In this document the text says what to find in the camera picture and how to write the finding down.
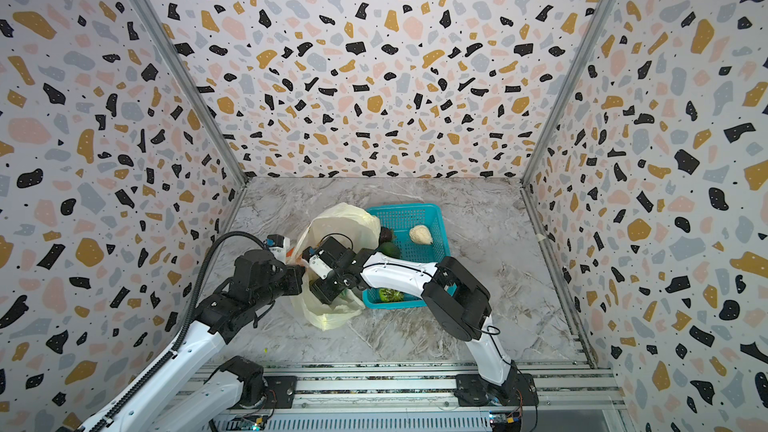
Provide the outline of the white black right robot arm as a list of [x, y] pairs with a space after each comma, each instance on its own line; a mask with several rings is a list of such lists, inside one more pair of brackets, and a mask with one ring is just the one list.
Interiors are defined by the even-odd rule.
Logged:
[[358, 252], [333, 237], [302, 252], [318, 276], [310, 291], [329, 305], [347, 289], [391, 289], [420, 298], [442, 329], [465, 343], [475, 374], [456, 376], [461, 406], [539, 405], [533, 376], [522, 373], [505, 353], [493, 323], [490, 292], [457, 259], [417, 263], [389, 257], [380, 249]]

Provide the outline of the cream white pear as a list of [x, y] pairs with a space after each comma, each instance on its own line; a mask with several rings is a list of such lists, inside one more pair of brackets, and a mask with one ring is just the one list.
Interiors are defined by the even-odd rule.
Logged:
[[417, 245], [432, 245], [434, 239], [429, 228], [425, 225], [416, 225], [409, 230], [409, 238]]

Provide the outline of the cream plastic bag orange print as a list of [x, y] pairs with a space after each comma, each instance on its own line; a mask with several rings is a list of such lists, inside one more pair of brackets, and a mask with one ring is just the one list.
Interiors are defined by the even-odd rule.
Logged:
[[321, 331], [338, 329], [365, 311], [337, 270], [363, 249], [379, 245], [381, 222], [362, 208], [340, 203], [315, 217], [293, 248], [289, 263], [305, 268], [297, 310]]

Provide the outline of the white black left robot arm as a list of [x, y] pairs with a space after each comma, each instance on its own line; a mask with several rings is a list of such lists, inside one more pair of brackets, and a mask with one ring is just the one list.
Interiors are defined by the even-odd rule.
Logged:
[[286, 265], [267, 250], [238, 257], [232, 277], [198, 304], [162, 355], [80, 430], [194, 431], [233, 406], [276, 406], [263, 367], [240, 356], [218, 366], [184, 400], [173, 400], [241, 329], [257, 327], [277, 299], [300, 294], [304, 274], [303, 266]]

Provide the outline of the bright green custard apple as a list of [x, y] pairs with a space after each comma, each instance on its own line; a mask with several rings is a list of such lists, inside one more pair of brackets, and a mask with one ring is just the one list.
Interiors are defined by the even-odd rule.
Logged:
[[402, 302], [404, 298], [405, 298], [405, 295], [400, 291], [396, 291], [388, 288], [379, 289], [379, 300], [382, 303]]

